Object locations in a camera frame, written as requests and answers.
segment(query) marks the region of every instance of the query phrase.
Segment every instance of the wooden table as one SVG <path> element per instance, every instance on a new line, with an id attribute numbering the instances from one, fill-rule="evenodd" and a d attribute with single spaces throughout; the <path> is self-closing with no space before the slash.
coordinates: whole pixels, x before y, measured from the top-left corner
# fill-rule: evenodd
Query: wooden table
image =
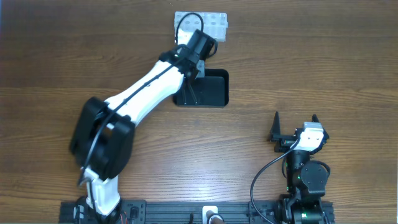
<path id="1" fill-rule="evenodd" d="M 249 201 L 266 141 L 316 113 L 330 134 L 324 200 L 338 223 L 395 223 L 398 2 L 4 0 L 0 48 L 0 222 L 57 222 L 86 194 L 68 143 L 85 101 L 145 75 L 174 46 L 175 11 L 227 12 L 227 41 L 207 62 L 229 71 L 229 105 L 168 98 L 137 128 L 122 198 Z M 285 193 L 280 163 L 255 198 Z"/>

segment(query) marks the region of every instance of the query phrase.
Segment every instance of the wood grain surface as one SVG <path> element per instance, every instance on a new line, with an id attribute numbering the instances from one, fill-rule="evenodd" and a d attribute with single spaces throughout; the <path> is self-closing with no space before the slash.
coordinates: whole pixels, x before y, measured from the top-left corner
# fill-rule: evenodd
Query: wood grain surface
<path id="1" fill-rule="evenodd" d="M 398 2 L 393 0 L 3 0 L 0 42 L 0 222 L 57 222 L 86 194 L 68 143 L 84 102 L 145 75 L 174 46 L 175 11 L 228 13 L 208 68 L 229 71 L 229 105 L 162 102 L 136 131 L 122 198 L 249 201 L 275 111 L 282 131 L 316 113 L 330 141 L 324 200 L 338 223 L 395 223 Z M 285 193 L 280 163 L 255 187 Z"/>

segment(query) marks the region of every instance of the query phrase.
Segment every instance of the wooden floor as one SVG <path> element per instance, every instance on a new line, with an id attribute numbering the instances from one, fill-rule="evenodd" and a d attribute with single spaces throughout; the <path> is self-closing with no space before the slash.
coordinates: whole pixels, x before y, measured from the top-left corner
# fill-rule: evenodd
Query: wooden floor
<path id="1" fill-rule="evenodd" d="M 266 141 L 316 113 L 330 141 L 324 200 L 338 223 L 395 223 L 398 2 L 3 0 L 0 47 L 0 222 L 57 222 L 86 194 L 68 143 L 85 101 L 145 75 L 174 46 L 175 11 L 227 12 L 227 41 L 208 68 L 229 71 L 229 105 L 179 108 L 168 98 L 140 124 L 122 198 L 249 201 L 257 171 L 279 156 Z M 255 198 L 285 193 L 280 163 Z"/>

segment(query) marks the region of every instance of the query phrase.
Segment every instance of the wooden tabletop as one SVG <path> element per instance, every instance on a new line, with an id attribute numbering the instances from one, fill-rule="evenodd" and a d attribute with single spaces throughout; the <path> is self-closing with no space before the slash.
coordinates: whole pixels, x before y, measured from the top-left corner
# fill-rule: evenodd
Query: wooden tabletop
<path id="1" fill-rule="evenodd" d="M 266 141 L 316 113 L 330 135 L 323 200 L 338 223 L 395 223 L 398 2 L 4 0 L 0 48 L 0 222 L 57 222 L 85 195 L 68 150 L 87 99 L 144 76 L 174 46 L 175 11 L 226 12 L 226 42 L 206 63 L 229 71 L 225 108 L 163 101 L 136 130 L 122 198 L 249 201 L 257 171 L 280 154 Z M 280 162 L 257 200 L 286 190 Z"/>

